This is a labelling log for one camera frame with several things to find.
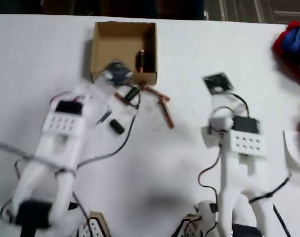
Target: dark floor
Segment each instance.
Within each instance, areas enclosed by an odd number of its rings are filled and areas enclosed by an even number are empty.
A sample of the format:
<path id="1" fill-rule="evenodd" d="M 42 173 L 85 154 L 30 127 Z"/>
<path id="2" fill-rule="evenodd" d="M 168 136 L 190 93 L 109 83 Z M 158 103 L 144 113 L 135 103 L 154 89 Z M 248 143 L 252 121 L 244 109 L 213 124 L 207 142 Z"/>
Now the dark floor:
<path id="1" fill-rule="evenodd" d="M 288 24 L 300 21 L 300 0 L 205 0 L 210 20 Z"/>

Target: wire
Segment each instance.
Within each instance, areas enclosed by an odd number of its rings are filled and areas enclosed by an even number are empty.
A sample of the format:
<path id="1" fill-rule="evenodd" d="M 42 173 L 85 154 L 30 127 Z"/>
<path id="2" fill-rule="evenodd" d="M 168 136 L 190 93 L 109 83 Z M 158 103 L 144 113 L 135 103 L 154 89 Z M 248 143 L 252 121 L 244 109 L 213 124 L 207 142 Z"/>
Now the wire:
<path id="1" fill-rule="evenodd" d="M 204 188 L 209 188 L 209 189 L 212 189 L 212 190 L 213 190 L 214 195 L 215 195 L 215 204 L 216 204 L 217 208 L 218 208 L 218 193 L 217 193 L 217 190 L 216 190 L 214 187 L 212 187 L 212 186 L 203 185 L 203 184 L 200 182 L 200 178 L 201 178 L 201 176 L 202 176 L 204 173 L 206 173 L 207 171 L 213 169 L 213 168 L 218 164 L 218 162 L 219 162 L 219 160 L 220 160 L 220 157 L 221 157 L 221 148 L 222 148 L 222 144 L 220 143 L 220 144 L 219 144 L 219 153 L 218 153 L 218 156 L 217 156 L 217 159 L 215 160 L 215 162 L 214 162 L 210 167 L 208 167 L 208 168 L 204 169 L 203 171 L 201 171 L 201 172 L 199 173 L 199 175 L 198 175 L 198 183 L 199 183 L 199 185 L 202 186 L 202 187 L 204 187 Z M 214 223 L 214 226 L 212 226 L 212 227 L 206 232 L 205 237 L 207 237 L 207 234 L 210 233 L 212 230 L 214 230 L 214 228 L 215 228 L 216 226 L 217 226 L 217 222 L 215 222 L 215 223 Z"/>
<path id="2" fill-rule="evenodd" d="M 114 156 L 115 154 L 117 154 L 127 143 L 129 137 L 130 137 L 130 134 L 131 134 L 131 130 L 132 130 L 132 127 L 133 127 L 133 124 L 134 124 L 134 121 L 135 121 L 135 118 L 137 116 L 137 113 L 139 111 L 139 107 L 140 107 L 140 103 L 141 103 L 141 95 L 140 95 L 140 92 L 138 93 L 138 103 L 137 103 L 137 110 L 136 110 L 136 114 L 133 116 L 132 118 L 132 121 L 130 123 L 130 127 L 129 127 L 129 131 L 128 131 L 128 134 L 126 136 L 126 139 L 124 140 L 124 142 L 122 143 L 122 145 L 116 149 L 114 152 L 112 153 L 109 153 L 109 154 L 105 154 L 105 155 L 101 155 L 101 156 L 96 156 L 94 158 L 90 158 L 90 159 L 87 159 L 87 160 L 84 160 L 82 161 L 81 163 L 78 164 L 77 166 L 77 169 L 83 167 L 84 165 L 87 165 L 87 164 L 90 164 L 92 162 L 95 162 L 95 161 L 98 161 L 98 160 L 102 160 L 102 159 L 106 159 L 106 158 L 109 158 L 109 157 L 112 157 Z"/>
<path id="3" fill-rule="evenodd" d="M 29 153 L 27 153 L 27 152 L 25 152 L 21 149 L 18 149 L 14 146 L 8 145 L 8 144 L 3 143 L 3 142 L 0 142 L 0 150 L 8 152 L 8 153 L 12 153 L 12 154 L 17 155 L 19 157 L 23 157 L 24 160 L 28 160 L 28 161 L 32 160 L 32 161 L 35 161 L 35 162 L 38 162 L 38 163 L 45 164 L 48 167 L 53 168 L 53 169 L 64 170 L 65 172 L 71 172 L 71 173 L 75 174 L 75 170 L 73 170 L 73 169 L 58 165 L 58 164 L 56 164 L 52 161 L 49 161 L 47 159 L 44 159 L 42 157 L 35 156 L 34 154 L 29 154 Z"/>
<path id="4" fill-rule="evenodd" d="M 184 235 L 185 235 L 185 236 L 186 236 L 187 228 L 188 228 L 188 226 L 190 225 L 190 223 L 192 223 L 192 222 L 194 222 L 194 221 L 199 221 L 199 220 L 201 220 L 201 217 L 199 217 L 199 218 L 197 218 L 197 219 L 190 220 L 190 221 L 187 223 L 186 227 L 184 228 Z"/>
<path id="5" fill-rule="evenodd" d="M 235 98 L 237 98 L 238 100 L 240 100 L 245 105 L 245 109 L 247 110 L 248 117 L 250 117 L 250 110 L 249 110 L 248 103 L 241 96 L 239 96 L 239 95 L 237 95 L 235 93 L 230 93 L 230 92 L 226 92 L 224 94 L 225 95 L 232 95 Z"/>
<path id="6" fill-rule="evenodd" d="M 24 160 L 23 158 L 22 158 L 22 159 L 18 159 L 18 160 L 16 160 L 15 165 L 14 165 L 14 168 L 15 168 L 16 175 L 17 175 L 18 180 L 19 180 L 20 177 L 21 177 L 21 173 L 20 173 L 20 171 L 19 171 L 18 163 L 20 163 L 20 162 L 22 162 L 22 161 L 25 161 L 25 160 Z"/>
<path id="7" fill-rule="evenodd" d="M 288 228 L 287 228 L 287 226 L 286 226 L 286 224 L 285 224 L 282 216 L 279 214 L 279 212 L 277 210 L 277 207 L 274 204 L 273 204 L 273 210 L 274 210 L 274 212 L 275 212 L 275 214 L 276 214 L 276 216 L 277 216 L 277 218 L 278 218 L 281 226 L 283 227 L 283 229 L 284 229 L 285 234 L 287 235 L 287 237 L 292 237 L 291 234 L 288 231 Z"/>
<path id="8" fill-rule="evenodd" d="M 78 203 L 83 215 L 85 216 L 85 219 L 86 219 L 86 222 L 87 222 L 87 225 L 88 225 L 88 229 L 89 229 L 89 233 L 90 233 L 90 236 L 93 237 L 92 235 L 92 230 L 91 230 L 91 227 L 90 227 L 90 224 L 89 224 L 89 217 L 87 216 L 87 213 L 85 212 L 84 208 L 83 208 L 83 205 L 81 204 L 80 200 L 78 199 L 78 197 L 76 196 L 75 192 L 73 191 L 72 193 L 75 201 Z"/>
<path id="9" fill-rule="evenodd" d="M 259 196 L 259 197 L 255 197 L 255 198 L 249 200 L 249 204 L 251 204 L 251 203 L 253 203 L 253 202 L 255 202 L 255 201 L 259 201 L 259 200 L 261 200 L 261 199 L 263 199 L 263 198 L 271 198 L 271 197 L 273 197 L 273 195 L 274 195 L 277 191 L 279 191 L 282 187 L 284 187 L 284 186 L 289 182 L 289 180 L 291 179 L 291 177 L 292 177 L 292 174 L 289 173 L 289 175 L 287 176 L 287 178 L 286 178 L 280 185 L 278 185 L 278 187 L 277 187 L 276 189 L 274 189 L 273 191 L 271 191 L 271 192 L 269 192 L 269 193 L 266 193 L 266 194 L 264 194 L 264 195 L 261 195 L 261 196 Z"/>

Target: cardboard box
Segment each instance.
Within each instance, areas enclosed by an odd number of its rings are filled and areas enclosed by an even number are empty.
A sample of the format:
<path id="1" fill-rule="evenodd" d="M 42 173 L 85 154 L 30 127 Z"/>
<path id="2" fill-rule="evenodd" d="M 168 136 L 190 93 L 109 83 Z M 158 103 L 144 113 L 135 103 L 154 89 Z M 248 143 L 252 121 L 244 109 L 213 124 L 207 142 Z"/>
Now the cardboard box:
<path id="1" fill-rule="evenodd" d="M 149 55 L 149 71 L 139 73 L 136 57 L 144 49 Z M 120 60 L 133 72 L 132 83 L 155 85 L 157 79 L 157 36 L 155 23 L 96 22 L 90 72 L 96 79 L 114 60 Z"/>

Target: small black cylinder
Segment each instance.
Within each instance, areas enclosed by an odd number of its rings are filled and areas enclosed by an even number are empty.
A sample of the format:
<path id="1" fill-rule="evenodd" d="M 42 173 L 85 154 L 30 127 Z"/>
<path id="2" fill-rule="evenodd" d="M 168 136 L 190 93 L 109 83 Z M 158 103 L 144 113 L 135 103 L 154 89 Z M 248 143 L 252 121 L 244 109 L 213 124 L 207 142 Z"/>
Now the small black cylinder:
<path id="1" fill-rule="evenodd" d="M 119 135 L 123 134 L 123 132 L 125 131 L 124 127 L 122 127 L 121 124 L 115 119 L 111 120 L 109 124 L 112 129 Z"/>
<path id="2" fill-rule="evenodd" d="M 128 92 L 128 94 L 125 96 L 125 99 L 131 101 L 139 92 L 140 92 L 139 88 L 134 87 Z"/>

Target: white table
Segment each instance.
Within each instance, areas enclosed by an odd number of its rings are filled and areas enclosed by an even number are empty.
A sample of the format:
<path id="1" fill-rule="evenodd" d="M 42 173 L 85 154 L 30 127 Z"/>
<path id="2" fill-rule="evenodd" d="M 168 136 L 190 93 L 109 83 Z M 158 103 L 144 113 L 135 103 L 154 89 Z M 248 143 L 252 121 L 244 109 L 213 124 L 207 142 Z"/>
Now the white table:
<path id="1" fill-rule="evenodd" d="M 224 71 L 262 121 L 272 188 L 287 175 L 282 131 L 300 121 L 300 86 L 280 71 L 271 46 L 284 25 L 144 20 L 82 16 L 0 15 L 0 140 L 34 152 L 51 97 L 89 77 L 96 21 L 157 22 L 158 83 L 171 97 L 169 130 L 155 97 L 143 95 L 130 140 L 116 156 L 78 172 L 76 192 L 101 211 L 114 237 L 167 237 L 193 204 L 213 200 L 197 175 L 215 159 L 200 127 L 212 110 L 202 76 Z M 123 124 L 129 123 L 130 117 Z M 115 150 L 106 124 L 96 128 L 84 157 Z M 14 156 L 0 153 L 0 207 L 16 187 Z M 219 189 L 218 166 L 204 183 Z M 273 198 L 294 237 L 300 237 L 300 180 Z M 278 236 L 285 236 L 277 219 Z M 0 221 L 0 236 L 19 236 Z"/>

